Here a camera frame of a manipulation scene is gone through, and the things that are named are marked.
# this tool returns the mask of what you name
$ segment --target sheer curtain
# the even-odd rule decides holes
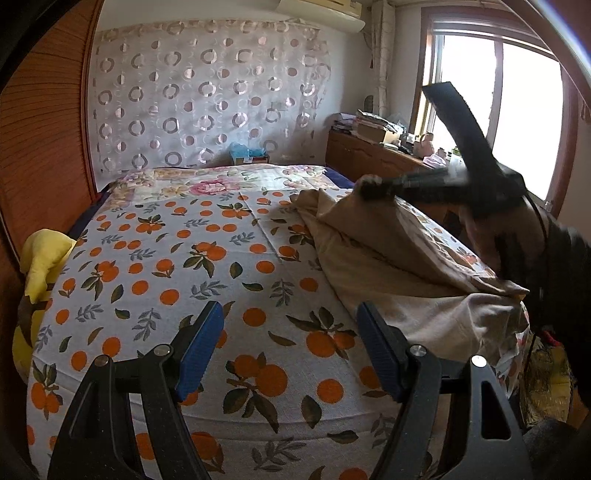
[[[372,53],[377,85],[374,94],[374,113],[385,118],[389,115],[387,83],[394,48],[395,8],[387,0],[380,0],[372,4],[371,16]]]

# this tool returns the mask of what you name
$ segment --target wooden wall panel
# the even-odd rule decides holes
[[[40,228],[67,232],[96,197],[86,69],[101,3],[82,0],[58,20],[0,95],[0,210],[17,254]]]

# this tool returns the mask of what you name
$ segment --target mattress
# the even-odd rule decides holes
[[[27,430],[42,478],[92,360],[169,342],[209,300],[223,305],[225,327],[181,409],[212,478],[369,478],[400,406],[290,202],[309,188],[350,191],[316,166],[162,168],[118,183],[61,272],[35,346]],[[508,391],[521,358],[498,365]],[[145,472],[160,478],[138,395],[131,404]]]

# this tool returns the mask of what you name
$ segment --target wooden dresser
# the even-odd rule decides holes
[[[422,161],[402,152],[386,150],[351,135],[330,131],[326,147],[326,165],[351,181],[366,174],[380,177],[399,177],[404,173],[430,170]],[[417,204],[418,209],[443,225],[453,235],[461,227],[457,208],[450,205]]]

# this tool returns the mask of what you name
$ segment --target beige blanket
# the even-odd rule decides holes
[[[465,257],[426,231],[403,200],[336,202],[322,190],[292,201],[306,222],[326,277],[352,316],[372,301],[389,325],[436,355],[495,365],[517,353],[527,328],[527,290],[475,271]]]

